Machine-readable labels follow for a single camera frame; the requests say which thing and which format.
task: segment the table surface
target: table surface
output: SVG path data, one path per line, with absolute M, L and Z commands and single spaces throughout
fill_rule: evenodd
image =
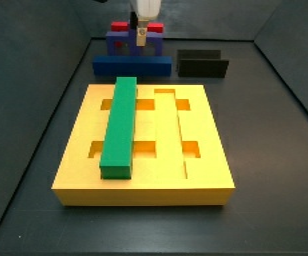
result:
M 59 204 L 51 184 L 87 85 L 115 82 L 92 75 L 105 54 L 92 40 L 0 224 L 0 255 L 308 252 L 308 114 L 252 43 L 164 41 L 174 64 L 176 49 L 219 49 L 230 60 L 224 79 L 137 78 L 204 85 L 236 186 L 227 205 Z

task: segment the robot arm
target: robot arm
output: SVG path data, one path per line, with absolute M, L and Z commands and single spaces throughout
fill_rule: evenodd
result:
M 136 46 L 145 45 L 147 25 L 155 20 L 159 14 L 160 0 L 129 0 L 131 12 L 136 14 Z

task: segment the green bar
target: green bar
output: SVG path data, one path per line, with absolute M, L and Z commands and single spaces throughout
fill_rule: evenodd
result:
M 99 168 L 103 179 L 131 179 L 136 78 L 117 77 Z

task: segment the yellow board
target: yellow board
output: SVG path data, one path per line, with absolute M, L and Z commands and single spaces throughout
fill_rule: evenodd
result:
M 226 204 L 234 183 L 202 85 L 137 85 L 131 180 L 100 179 L 112 93 L 87 88 L 52 184 L 61 204 Z

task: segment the blue block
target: blue block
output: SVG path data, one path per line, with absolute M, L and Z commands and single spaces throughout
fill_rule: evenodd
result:
M 92 67 L 96 76 L 170 76 L 171 57 L 96 56 Z

